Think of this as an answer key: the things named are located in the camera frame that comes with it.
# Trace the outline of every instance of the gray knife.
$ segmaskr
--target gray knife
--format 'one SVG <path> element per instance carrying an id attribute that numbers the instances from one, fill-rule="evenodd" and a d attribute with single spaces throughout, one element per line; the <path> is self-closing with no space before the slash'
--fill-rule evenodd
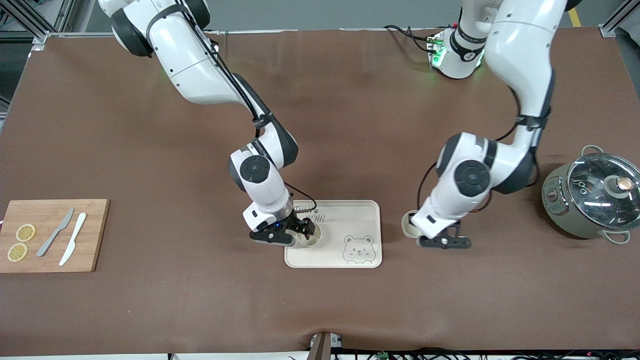
<path id="1" fill-rule="evenodd" d="M 53 232 L 53 234 L 51 234 L 49 239 L 47 239 L 47 241 L 44 244 L 42 244 L 42 246 L 38 249 L 38 252 L 36 253 L 36 256 L 42 257 L 42 256 L 44 256 L 44 254 L 47 253 L 47 250 L 49 250 L 49 247 L 51 246 L 51 243 L 56 238 L 58 233 L 60 231 L 64 230 L 64 228 L 66 228 L 67 225 L 69 225 L 69 222 L 71 221 L 71 217 L 72 216 L 74 216 L 74 209 L 70 208 L 69 212 L 67 213 L 65 218 L 62 219 L 62 222 L 60 223 L 60 225 L 58 225 L 58 228 Z"/>

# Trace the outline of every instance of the brown table cover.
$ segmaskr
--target brown table cover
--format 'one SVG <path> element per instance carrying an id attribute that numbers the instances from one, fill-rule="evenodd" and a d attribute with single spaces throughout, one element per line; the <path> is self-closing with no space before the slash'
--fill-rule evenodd
<path id="1" fill-rule="evenodd" d="M 285 180 L 317 199 L 378 202 L 380 267 L 293 269 L 281 247 L 249 240 L 250 200 L 227 173 L 252 139 L 241 105 L 187 102 L 156 59 L 113 38 L 50 38 L 0 136 L 0 208 L 105 198 L 111 209 L 94 273 L 0 275 L 0 355 L 299 350 L 319 331 L 371 349 L 640 347 L 639 233 L 624 246 L 572 239 L 544 213 L 540 185 L 467 216 L 469 250 L 403 236 L 446 139 L 511 127 L 514 100 L 488 67 L 446 79 L 385 31 L 218 40 L 300 145 Z M 561 29 L 552 63 L 542 179 L 591 143 L 640 163 L 640 107 L 616 42 Z"/>

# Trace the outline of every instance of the wooden cutting board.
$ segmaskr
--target wooden cutting board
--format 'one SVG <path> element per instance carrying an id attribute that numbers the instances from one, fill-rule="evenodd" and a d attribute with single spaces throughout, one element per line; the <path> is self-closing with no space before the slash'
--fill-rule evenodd
<path id="1" fill-rule="evenodd" d="M 36 256 L 40 246 L 60 225 L 70 208 L 74 208 L 71 221 L 60 231 L 41 258 Z M 92 272 L 98 258 L 102 231 L 107 219 L 109 201 L 106 199 L 69 199 L 69 200 L 14 200 L 4 215 L 0 231 L 0 273 L 10 272 Z M 63 266 L 58 263 L 67 249 L 71 234 L 74 232 L 80 213 L 86 213 L 86 220 L 76 238 L 76 249 Z M 11 262 L 7 252 L 20 242 L 16 231 L 24 224 L 36 228 L 35 236 L 24 242 L 27 255 L 20 261 Z"/>

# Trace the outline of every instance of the black joint cap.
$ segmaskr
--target black joint cap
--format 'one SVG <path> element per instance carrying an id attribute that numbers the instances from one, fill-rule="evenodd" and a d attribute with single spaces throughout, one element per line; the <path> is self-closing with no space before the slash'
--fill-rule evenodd
<path id="1" fill-rule="evenodd" d="M 151 57 L 154 52 L 153 48 L 151 48 L 145 36 L 129 20 L 124 8 L 118 9 L 113 13 L 111 27 L 131 54 Z"/>
<path id="2" fill-rule="evenodd" d="M 509 194 L 524 189 L 529 184 L 531 173 L 536 166 L 536 160 L 533 156 L 537 148 L 531 148 L 529 152 L 522 158 L 516 169 L 498 186 L 493 189 L 502 194 Z"/>
<path id="3" fill-rule="evenodd" d="M 456 186 L 466 197 L 475 197 L 485 191 L 491 182 L 489 168 L 476 160 L 461 162 L 454 173 Z"/>
<path id="4" fill-rule="evenodd" d="M 189 8 L 189 11 L 193 15 L 196 24 L 200 29 L 204 29 L 209 25 L 211 21 L 211 14 L 207 10 L 207 6 L 204 4 L 204 0 L 184 0 L 184 3 Z"/>
<path id="5" fill-rule="evenodd" d="M 282 167 L 293 164 L 298 157 L 298 144 L 296 144 L 296 141 L 293 140 L 293 137 L 284 128 L 284 126 L 279 123 L 278 119 L 273 117 L 271 119 L 271 123 L 276 129 L 276 133 L 278 133 L 278 139 L 280 139 L 282 156 L 284 157 L 284 165 L 282 165 Z"/>
<path id="6" fill-rule="evenodd" d="M 261 155 L 252 155 L 244 159 L 240 165 L 240 176 L 250 183 L 259 184 L 267 179 L 270 168 L 269 160 Z"/>

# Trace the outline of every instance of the yellow floor line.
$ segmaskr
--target yellow floor line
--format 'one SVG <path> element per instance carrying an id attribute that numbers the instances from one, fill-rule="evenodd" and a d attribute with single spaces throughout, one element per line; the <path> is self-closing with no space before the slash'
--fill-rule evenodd
<path id="1" fill-rule="evenodd" d="M 571 18 L 571 25 L 574 28 L 581 28 L 582 24 L 580 23 L 580 18 L 578 17 L 578 12 L 575 11 L 575 8 L 569 10 L 569 17 Z"/>

